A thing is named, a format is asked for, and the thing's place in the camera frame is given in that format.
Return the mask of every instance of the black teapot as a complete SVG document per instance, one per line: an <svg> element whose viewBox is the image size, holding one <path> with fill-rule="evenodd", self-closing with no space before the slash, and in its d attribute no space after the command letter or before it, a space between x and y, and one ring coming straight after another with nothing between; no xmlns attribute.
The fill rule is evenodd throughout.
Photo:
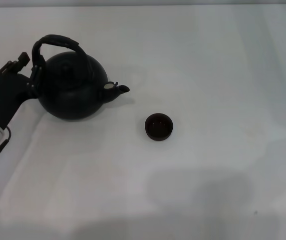
<svg viewBox="0 0 286 240"><path fill-rule="evenodd" d="M44 60L42 44L65 47L64 52ZM32 51L33 68L42 68L37 90L41 105L52 115L66 120L90 116L102 104L113 101L129 88L108 81L103 67L87 55L78 42L60 35L47 35L35 43Z"/></svg>

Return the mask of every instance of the teapot spout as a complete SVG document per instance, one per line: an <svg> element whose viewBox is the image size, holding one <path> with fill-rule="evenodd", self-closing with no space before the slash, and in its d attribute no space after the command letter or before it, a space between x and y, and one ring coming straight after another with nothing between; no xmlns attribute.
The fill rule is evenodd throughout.
<svg viewBox="0 0 286 240"><path fill-rule="evenodd" d="M106 104L115 100L119 95L129 92L129 87L125 85L117 86L118 82L109 81L101 91L101 102Z"/></svg>

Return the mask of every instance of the black cable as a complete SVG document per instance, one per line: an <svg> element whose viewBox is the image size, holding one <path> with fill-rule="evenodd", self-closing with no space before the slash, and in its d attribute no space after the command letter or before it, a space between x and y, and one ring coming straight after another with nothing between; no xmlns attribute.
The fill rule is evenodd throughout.
<svg viewBox="0 0 286 240"><path fill-rule="evenodd" d="M8 138L6 140L4 140L2 142L2 144L0 144L0 153L2 152L2 150L4 150L6 145L9 143L9 140L12 138L12 131L11 131L11 129L9 128L9 126L7 126L6 128L8 130L9 136L8 136Z"/></svg>
<svg viewBox="0 0 286 240"><path fill-rule="evenodd" d="M8 130L8 133L9 133L9 136L8 136L8 141L12 138L12 131L11 129L9 128L9 126L6 127L7 130Z"/></svg>

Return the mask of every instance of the white table surface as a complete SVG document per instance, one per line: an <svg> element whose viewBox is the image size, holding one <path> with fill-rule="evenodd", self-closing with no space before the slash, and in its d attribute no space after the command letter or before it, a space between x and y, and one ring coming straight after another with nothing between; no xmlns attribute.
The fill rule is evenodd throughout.
<svg viewBox="0 0 286 240"><path fill-rule="evenodd" d="M131 91L80 122L20 108L0 239L286 240L286 5L0 8L0 67L47 34Z"/></svg>

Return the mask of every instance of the small black cup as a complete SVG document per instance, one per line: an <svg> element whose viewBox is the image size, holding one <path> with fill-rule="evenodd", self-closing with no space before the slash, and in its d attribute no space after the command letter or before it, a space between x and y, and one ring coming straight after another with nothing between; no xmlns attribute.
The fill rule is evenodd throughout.
<svg viewBox="0 0 286 240"><path fill-rule="evenodd" d="M173 131L173 122L169 116L162 113L155 113L145 121L147 135L155 141L167 139Z"/></svg>

